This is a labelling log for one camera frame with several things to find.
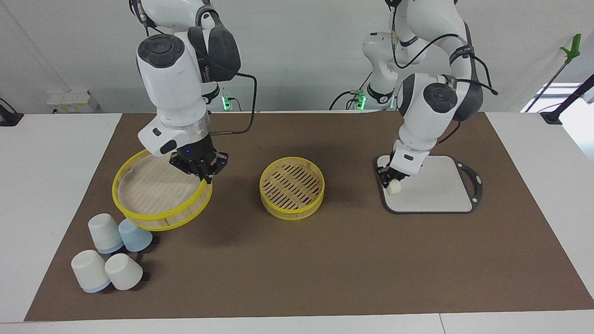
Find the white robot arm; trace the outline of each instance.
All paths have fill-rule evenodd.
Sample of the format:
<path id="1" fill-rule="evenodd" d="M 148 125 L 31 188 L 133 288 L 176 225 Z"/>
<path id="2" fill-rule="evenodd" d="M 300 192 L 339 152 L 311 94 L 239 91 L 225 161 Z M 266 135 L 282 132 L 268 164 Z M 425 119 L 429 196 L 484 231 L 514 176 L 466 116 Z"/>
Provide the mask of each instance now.
<path id="1" fill-rule="evenodd" d="M 425 59 L 427 41 L 419 39 L 406 21 L 406 4 L 392 10 L 391 33 L 370 33 L 363 41 L 363 54 L 369 59 L 372 74 L 365 89 L 366 105 L 371 109 L 386 109 L 392 104 L 400 64 L 418 64 Z"/>
<path id="2" fill-rule="evenodd" d="M 400 128 L 400 138 L 394 143 L 390 163 L 378 168 L 383 187 L 395 194 L 400 188 L 399 181 L 419 172 L 448 124 L 452 120 L 464 121 L 480 109 L 482 88 L 497 92 L 490 83 L 486 86 L 478 81 L 470 31 L 453 0 L 386 0 L 386 3 L 396 10 L 392 14 L 395 26 L 405 34 L 400 37 L 400 31 L 396 30 L 398 44 L 392 46 L 393 58 L 404 61 L 406 66 L 414 64 L 423 57 L 422 51 L 428 45 L 424 41 L 431 41 L 430 44 L 436 44 L 450 56 L 451 66 L 451 75 L 415 73 L 400 86 L 397 110 L 405 123 Z M 412 46 L 420 50 L 411 52 Z M 372 81 L 368 92 L 375 87 Z"/>
<path id="3" fill-rule="evenodd" d="M 209 0 L 130 0 L 130 6 L 145 27 L 187 29 L 148 37 L 138 47 L 138 70 L 157 107 L 157 117 L 138 138 L 157 157 L 175 151 L 173 166 L 210 183 L 228 155 L 213 147 L 202 88 L 208 84 L 218 90 L 216 82 L 231 80 L 239 71 L 233 35 Z"/>

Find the bamboo steamer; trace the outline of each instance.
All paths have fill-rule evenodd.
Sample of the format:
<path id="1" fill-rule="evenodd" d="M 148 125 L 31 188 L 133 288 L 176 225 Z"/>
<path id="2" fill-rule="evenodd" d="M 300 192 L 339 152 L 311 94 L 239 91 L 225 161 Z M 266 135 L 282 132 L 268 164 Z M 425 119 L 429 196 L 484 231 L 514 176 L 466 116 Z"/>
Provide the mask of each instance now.
<path id="1" fill-rule="evenodd" d="M 144 150 L 118 171 L 113 202 L 128 220 L 148 231 L 168 231 L 196 218 L 208 205 L 211 184 L 169 164 L 169 156 Z"/>
<path id="2" fill-rule="evenodd" d="M 324 200 L 326 183 L 321 170 L 302 157 L 271 163 L 260 178 L 260 198 L 276 218 L 296 221 L 313 215 Z"/>

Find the white table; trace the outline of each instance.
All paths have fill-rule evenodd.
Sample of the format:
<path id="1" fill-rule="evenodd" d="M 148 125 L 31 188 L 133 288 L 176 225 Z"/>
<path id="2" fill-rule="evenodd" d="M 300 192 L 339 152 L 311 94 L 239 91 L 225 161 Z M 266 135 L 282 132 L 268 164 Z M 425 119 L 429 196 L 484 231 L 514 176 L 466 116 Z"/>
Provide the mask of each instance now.
<path id="1" fill-rule="evenodd" d="M 594 333 L 594 310 L 19 323 L 120 117 L 27 115 L 0 128 L 0 333 Z M 594 294 L 594 165 L 563 127 L 539 115 L 488 118 Z"/>

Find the light blue cup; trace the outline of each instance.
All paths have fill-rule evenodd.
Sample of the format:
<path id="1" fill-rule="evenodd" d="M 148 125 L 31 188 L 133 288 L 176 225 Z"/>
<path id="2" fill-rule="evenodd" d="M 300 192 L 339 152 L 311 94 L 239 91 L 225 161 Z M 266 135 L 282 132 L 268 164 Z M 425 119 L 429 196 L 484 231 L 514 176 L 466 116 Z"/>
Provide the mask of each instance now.
<path id="1" fill-rule="evenodd" d="M 153 241 L 151 232 L 139 228 L 128 219 L 119 224 L 118 231 L 126 249 L 134 253 L 144 250 Z"/>

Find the white wall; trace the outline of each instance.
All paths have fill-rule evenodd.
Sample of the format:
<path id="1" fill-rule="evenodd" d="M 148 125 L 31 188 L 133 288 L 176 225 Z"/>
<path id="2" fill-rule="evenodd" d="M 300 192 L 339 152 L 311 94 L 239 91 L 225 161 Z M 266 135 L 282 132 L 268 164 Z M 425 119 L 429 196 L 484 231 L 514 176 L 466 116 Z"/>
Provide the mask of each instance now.
<path id="1" fill-rule="evenodd" d="M 19 111 L 41 112 L 47 101 L 46 89 L 61 87 L 38 63 L 18 29 L 0 2 L 0 97 Z"/>
<path id="2" fill-rule="evenodd" d="M 143 28 L 126 0 L 3 1 L 70 88 L 90 90 L 106 112 L 154 109 L 134 64 Z M 259 79 L 259 110 L 327 109 L 338 93 L 357 88 L 371 70 L 361 51 L 363 38 L 386 30 L 389 17 L 383 0 L 214 4 L 238 41 L 242 71 Z M 593 29 L 591 4 L 584 0 L 461 0 L 458 8 L 470 25 L 477 55 L 488 63 L 501 92 L 486 97 L 487 111 L 518 111 L 563 63 L 558 47 L 570 44 L 578 32 L 586 39 Z M 11 44 L 0 40 L 0 67 L 15 73 L 30 68 L 26 57 L 4 58 Z M 435 48 L 412 71 L 447 73 L 447 57 Z M 0 93 L 7 99 L 34 105 L 29 112 L 43 110 L 39 101 L 45 97 L 39 95 L 47 82 L 32 74 L 9 90 L 10 85 L 3 75 Z M 237 78 L 225 86 L 244 108 L 249 106 L 249 80 Z"/>

